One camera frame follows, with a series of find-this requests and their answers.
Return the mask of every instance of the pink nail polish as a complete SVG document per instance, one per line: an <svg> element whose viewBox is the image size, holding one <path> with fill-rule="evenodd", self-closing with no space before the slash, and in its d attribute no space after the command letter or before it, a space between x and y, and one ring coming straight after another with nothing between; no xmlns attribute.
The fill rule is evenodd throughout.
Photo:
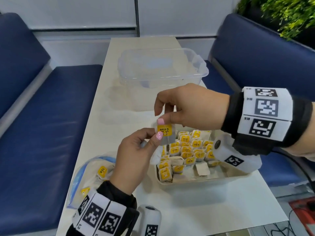
<svg viewBox="0 0 315 236"><path fill-rule="evenodd" d="M158 124L159 125L164 125L165 123L164 123L164 119L163 118L159 118L158 119Z"/></svg>
<svg viewBox="0 0 315 236"><path fill-rule="evenodd" d="M157 139L161 140L162 137L163 137L163 132L159 131L159 132L157 133Z"/></svg>

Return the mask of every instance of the plastic bag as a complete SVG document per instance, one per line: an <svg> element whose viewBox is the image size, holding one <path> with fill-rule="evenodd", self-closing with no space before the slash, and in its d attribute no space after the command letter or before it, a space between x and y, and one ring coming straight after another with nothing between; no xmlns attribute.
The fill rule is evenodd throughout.
<svg viewBox="0 0 315 236"><path fill-rule="evenodd" d="M79 208L89 190L91 188L97 189L104 182L104 180L97 176L97 172L101 166L111 169L111 171L106 172L105 176L105 180L109 179L116 163L116 156L117 152L108 152L96 156L76 170L67 195L67 208Z"/></svg>

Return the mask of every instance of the blue cushion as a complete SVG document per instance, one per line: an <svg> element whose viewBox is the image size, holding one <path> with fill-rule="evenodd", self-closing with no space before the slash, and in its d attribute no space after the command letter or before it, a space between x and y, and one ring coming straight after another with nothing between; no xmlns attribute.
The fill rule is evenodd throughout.
<svg viewBox="0 0 315 236"><path fill-rule="evenodd" d="M237 14L224 20L211 55L240 87L285 87L315 101L315 51Z"/></svg>
<svg viewBox="0 0 315 236"><path fill-rule="evenodd" d="M0 15L0 118L49 59L17 14Z"/></svg>
<svg viewBox="0 0 315 236"><path fill-rule="evenodd" d="M57 228L101 70L57 67L0 138L0 235Z"/></svg>
<svg viewBox="0 0 315 236"><path fill-rule="evenodd" d="M205 60L207 67L209 69L209 74L206 77L202 78L203 83L207 87L207 89L211 89L213 91L217 91L220 93L233 94L234 91L230 88L230 86L226 83L226 81L222 78L219 72L215 69L215 67L210 63L210 61Z"/></svg>
<svg viewBox="0 0 315 236"><path fill-rule="evenodd" d="M269 187L285 186L302 181L285 156L270 153L267 156L261 155L261 159L262 167L259 172Z"/></svg>

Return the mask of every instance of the white table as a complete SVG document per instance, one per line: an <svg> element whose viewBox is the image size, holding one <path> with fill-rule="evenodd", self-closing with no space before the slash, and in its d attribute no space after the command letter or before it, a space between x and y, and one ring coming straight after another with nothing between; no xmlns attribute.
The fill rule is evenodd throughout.
<svg viewBox="0 0 315 236"><path fill-rule="evenodd" d="M181 46L174 37L111 39L75 170L96 155L116 151L124 137L156 120L153 111L129 110L118 80L118 58L124 50L137 48ZM138 205L153 205L162 212L160 236L205 236L288 220L258 171L224 185L181 186L166 191L159 187L150 167L134 195ZM66 234L73 213L64 208L57 236Z"/></svg>

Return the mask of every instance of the green plant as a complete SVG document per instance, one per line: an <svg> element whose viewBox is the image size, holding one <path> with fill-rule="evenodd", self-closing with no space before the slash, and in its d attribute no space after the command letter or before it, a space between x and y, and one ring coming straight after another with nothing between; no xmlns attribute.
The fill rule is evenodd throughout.
<svg viewBox="0 0 315 236"><path fill-rule="evenodd" d="M315 26L315 0L241 0L238 13L245 12L248 5L259 6L263 17L280 20L280 36L296 37L303 29Z"/></svg>

